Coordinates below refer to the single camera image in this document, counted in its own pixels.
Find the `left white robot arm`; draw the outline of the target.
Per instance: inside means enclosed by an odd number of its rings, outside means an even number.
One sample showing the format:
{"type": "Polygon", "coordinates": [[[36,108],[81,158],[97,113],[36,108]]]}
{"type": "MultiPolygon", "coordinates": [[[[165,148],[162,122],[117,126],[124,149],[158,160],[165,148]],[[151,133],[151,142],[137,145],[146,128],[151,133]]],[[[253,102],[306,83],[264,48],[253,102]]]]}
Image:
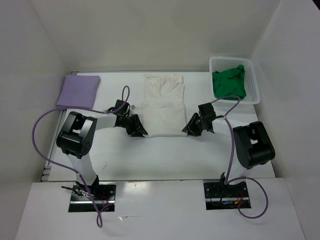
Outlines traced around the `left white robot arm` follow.
{"type": "Polygon", "coordinates": [[[73,169],[77,171],[77,187],[89,200],[97,199],[103,191],[90,158],[95,132],[114,127],[124,128],[131,137],[143,138],[148,135],[139,116],[130,113],[130,104],[118,99],[114,107],[95,116],[71,111],[56,139],[57,147],[67,155],[73,169]]]}

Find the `purple t shirt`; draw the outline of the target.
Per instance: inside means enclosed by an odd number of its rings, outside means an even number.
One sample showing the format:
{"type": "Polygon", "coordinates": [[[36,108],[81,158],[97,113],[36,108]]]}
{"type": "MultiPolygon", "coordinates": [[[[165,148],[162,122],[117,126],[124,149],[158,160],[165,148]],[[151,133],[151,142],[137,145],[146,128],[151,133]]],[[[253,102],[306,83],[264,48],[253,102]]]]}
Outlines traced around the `purple t shirt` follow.
{"type": "Polygon", "coordinates": [[[92,109],[100,82],[97,75],[66,75],[56,106],[92,109]]]}

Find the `green t shirt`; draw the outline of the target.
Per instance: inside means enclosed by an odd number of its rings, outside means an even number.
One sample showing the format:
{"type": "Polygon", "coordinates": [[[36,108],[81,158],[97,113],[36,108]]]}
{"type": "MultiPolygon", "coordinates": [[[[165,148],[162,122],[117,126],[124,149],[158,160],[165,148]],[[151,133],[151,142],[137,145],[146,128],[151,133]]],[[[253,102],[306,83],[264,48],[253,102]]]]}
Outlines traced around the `green t shirt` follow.
{"type": "Polygon", "coordinates": [[[242,64],[236,68],[212,73],[213,92],[216,98],[228,96],[227,100],[243,100],[246,96],[245,90],[245,68],[242,64]]]}

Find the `cream t shirt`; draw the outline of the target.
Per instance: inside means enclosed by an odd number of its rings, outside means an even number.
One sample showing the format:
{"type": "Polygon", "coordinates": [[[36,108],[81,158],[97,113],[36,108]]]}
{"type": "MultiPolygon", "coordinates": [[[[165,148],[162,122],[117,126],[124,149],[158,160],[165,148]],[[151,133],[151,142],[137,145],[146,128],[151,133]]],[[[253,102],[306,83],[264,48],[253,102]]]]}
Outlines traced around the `cream t shirt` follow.
{"type": "Polygon", "coordinates": [[[182,74],[147,74],[144,77],[142,125],[149,138],[186,137],[182,74]]]}

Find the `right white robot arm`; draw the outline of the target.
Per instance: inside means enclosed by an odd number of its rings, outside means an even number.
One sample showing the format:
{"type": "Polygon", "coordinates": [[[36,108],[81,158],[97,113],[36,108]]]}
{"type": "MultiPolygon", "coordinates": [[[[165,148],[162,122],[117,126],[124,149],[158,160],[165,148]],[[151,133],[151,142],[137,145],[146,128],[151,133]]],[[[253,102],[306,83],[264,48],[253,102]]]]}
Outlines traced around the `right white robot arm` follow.
{"type": "Polygon", "coordinates": [[[276,156],[275,148],[261,121],[244,123],[229,120],[227,115],[217,115],[211,103],[198,106],[182,129],[188,136],[199,137],[203,131],[231,138],[231,153],[226,172],[219,180],[219,191],[225,197],[232,196],[247,177],[245,172],[264,165],[276,156]]]}

